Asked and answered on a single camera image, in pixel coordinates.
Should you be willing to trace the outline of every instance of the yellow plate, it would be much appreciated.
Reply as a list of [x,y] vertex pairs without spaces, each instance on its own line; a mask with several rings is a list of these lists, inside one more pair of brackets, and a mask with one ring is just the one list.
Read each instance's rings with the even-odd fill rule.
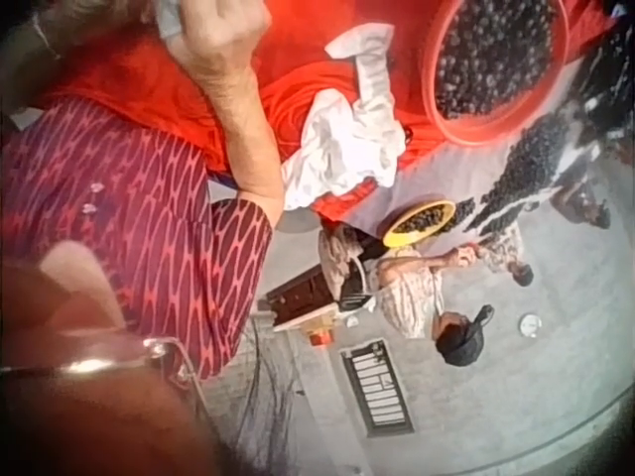
[[[395,228],[401,225],[404,221],[409,220],[421,211],[427,210],[428,208],[432,208],[433,206],[437,205],[444,206],[444,219],[441,220],[441,222],[439,222],[437,225],[427,228],[426,231],[395,233]],[[425,203],[423,205],[417,205],[416,207],[411,208],[406,213],[397,218],[397,220],[395,220],[395,222],[390,226],[389,230],[384,235],[384,245],[386,245],[388,248],[400,248],[402,246],[412,245],[413,243],[425,240],[430,235],[434,235],[439,230],[441,230],[452,219],[455,212],[456,205],[449,200],[437,200]]]

